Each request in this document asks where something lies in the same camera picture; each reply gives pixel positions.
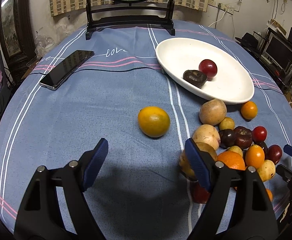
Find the orange fruit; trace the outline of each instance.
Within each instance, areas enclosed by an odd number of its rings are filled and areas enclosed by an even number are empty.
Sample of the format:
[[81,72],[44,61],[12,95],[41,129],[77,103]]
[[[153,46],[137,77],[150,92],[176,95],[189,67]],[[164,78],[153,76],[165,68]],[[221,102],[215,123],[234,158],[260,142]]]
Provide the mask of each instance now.
[[226,151],[217,155],[217,161],[223,162],[227,167],[236,170],[245,170],[243,158],[236,152]]
[[138,113],[138,124],[149,137],[163,136],[169,129],[169,115],[157,106],[147,106]]
[[273,194],[272,194],[272,192],[268,188],[266,188],[266,192],[267,192],[267,195],[269,197],[269,200],[272,202],[273,201]]
[[258,169],[263,165],[265,154],[262,147],[253,144],[247,149],[245,163],[247,166],[253,166]]
[[252,101],[244,103],[241,107],[241,114],[247,120],[255,118],[257,112],[258,112],[257,105]]

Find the television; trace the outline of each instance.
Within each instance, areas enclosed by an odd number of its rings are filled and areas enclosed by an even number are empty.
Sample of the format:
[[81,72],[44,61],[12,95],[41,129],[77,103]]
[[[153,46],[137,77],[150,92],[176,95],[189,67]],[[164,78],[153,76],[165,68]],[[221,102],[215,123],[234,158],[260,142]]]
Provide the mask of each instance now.
[[288,71],[292,64],[292,50],[283,41],[271,35],[264,52],[277,66]]

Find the framed painting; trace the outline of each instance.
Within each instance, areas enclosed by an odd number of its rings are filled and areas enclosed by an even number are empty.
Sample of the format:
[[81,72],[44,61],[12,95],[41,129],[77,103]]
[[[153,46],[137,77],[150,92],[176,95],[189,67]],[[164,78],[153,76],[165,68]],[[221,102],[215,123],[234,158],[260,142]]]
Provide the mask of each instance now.
[[0,45],[12,76],[33,59],[28,0],[0,0]]

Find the phone screen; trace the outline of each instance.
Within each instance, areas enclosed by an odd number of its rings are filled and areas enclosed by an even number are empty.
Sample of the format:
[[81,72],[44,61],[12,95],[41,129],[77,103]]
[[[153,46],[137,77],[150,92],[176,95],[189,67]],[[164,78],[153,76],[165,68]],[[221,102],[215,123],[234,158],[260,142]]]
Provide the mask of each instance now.
[[49,87],[59,86],[67,76],[92,55],[94,55],[93,51],[76,50],[44,76],[40,83]]

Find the white plate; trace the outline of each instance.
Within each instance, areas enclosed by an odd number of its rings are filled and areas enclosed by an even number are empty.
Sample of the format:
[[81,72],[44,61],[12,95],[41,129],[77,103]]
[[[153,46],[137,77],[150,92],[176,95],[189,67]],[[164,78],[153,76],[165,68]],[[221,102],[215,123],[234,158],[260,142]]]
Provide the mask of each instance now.
[[[243,66],[228,53],[203,41],[172,38],[156,47],[156,57],[167,74],[182,87],[204,99],[220,99],[235,105],[249,101],[254,95],[254,84]],[[186,70],[197,69],[204,59],[213,60],[217,75],[200,89],[183,79]]]

